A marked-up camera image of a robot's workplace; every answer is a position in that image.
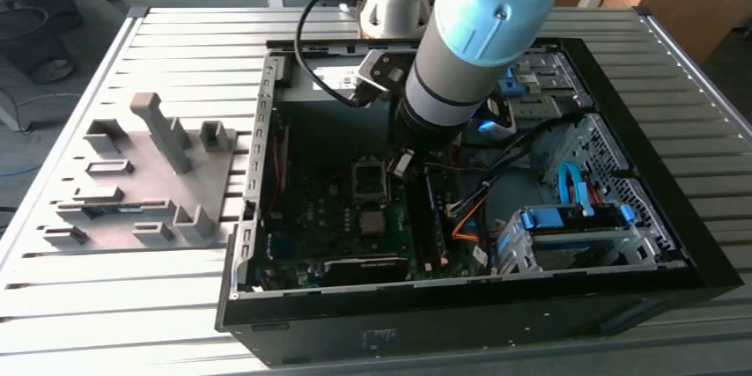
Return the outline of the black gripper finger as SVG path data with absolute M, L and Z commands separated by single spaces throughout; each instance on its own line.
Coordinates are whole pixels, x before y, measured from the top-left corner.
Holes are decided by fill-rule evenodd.
M 391 162 L 391 174 L 404 179 L 411 171 L 411 163 L 415 157 L 415 152 L 412 150 L 402 151 Z

